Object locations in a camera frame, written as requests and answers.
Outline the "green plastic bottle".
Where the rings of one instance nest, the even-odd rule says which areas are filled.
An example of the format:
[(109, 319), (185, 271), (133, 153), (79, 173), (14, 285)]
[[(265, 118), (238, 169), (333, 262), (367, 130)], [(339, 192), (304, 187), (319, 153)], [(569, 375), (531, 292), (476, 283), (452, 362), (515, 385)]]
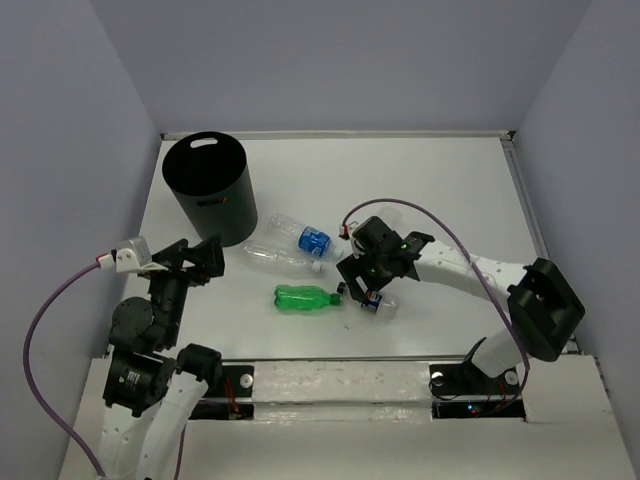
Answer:
[(274, 289), (274, 306), (281, 311), (315, 312), (342, 303), (339, 293), (318, 286), (278, 285)]

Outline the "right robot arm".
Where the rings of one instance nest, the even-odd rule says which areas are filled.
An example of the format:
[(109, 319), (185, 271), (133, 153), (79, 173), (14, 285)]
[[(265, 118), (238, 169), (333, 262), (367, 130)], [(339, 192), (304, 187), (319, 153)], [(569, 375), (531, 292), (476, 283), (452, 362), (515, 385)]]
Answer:
[(504, 329), (479, 340), (460, 368), (462, 384), (482, 392), (530, 359), (554, 362), (585, 316), (559, 268), (538, 258), (529, 265), (473, 256), (417, 231), (401, 237), (380, 217), (350, 227), (351, 254), (337, 270), (352, 299), (377, 308), (396, 278), (438, 284), (489, 301), (505, 315)]

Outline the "clear plastic bottle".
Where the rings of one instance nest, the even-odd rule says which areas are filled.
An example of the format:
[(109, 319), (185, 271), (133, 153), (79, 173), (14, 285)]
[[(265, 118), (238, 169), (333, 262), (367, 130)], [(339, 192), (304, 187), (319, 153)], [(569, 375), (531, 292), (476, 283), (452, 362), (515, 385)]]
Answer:
[(323, 264), (295, 251), (258, 241), (246, 241), (241, 246), (246, 262), (271, 274), (292, 278), (307, 278), (323, 273)]

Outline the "Pepsi label clear bottle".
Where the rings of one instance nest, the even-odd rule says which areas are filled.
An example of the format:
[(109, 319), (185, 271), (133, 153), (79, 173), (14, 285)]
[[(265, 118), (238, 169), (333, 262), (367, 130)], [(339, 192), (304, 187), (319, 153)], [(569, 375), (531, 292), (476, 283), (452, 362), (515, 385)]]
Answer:
[(393, 295), (366, 288), (362, 299), (355, 299), (344, 281), (338, 283), (336, 294), (343, 307), (358, 307), (363, 315), (375, 316), (380, 320), (393, 319), (399, 309), (400, 301)]

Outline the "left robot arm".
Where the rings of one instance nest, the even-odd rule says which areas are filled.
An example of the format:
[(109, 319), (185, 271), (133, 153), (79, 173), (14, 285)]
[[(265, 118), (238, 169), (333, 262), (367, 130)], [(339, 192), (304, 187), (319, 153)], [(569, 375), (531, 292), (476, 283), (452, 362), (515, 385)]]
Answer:
[(98, 262), (146, 279), (149, 286), (146, 296), (122, 300), (112, 314), (97, 476), (157, 479), (195, 406), (221, 383), (216, 350), (189, 344), (176, 358), (162, 354), (177, 344), (189, 289), (223, 276), (221, 239), (195, 246), (180, 239), (151, 253), (146, 240), (135, 237)]

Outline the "green label clear bottle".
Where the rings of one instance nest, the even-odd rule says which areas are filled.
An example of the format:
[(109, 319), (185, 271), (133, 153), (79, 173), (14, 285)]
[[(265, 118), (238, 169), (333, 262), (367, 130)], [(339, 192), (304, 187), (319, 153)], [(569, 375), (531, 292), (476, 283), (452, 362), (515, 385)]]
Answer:
[(377, 216), (392, 230), (396, 230), (402, 221), (402, 213), (390, 206), (380, 208)]

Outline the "blue label clear bottle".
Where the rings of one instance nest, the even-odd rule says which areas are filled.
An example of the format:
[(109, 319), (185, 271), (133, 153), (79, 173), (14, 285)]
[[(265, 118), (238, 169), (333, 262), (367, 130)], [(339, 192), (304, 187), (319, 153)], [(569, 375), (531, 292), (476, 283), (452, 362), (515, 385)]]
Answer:
[(281, 213), (270, 217), (267, 229), (281, 243), (318, 259), (338, 261), (344, 254), (324, 231)]

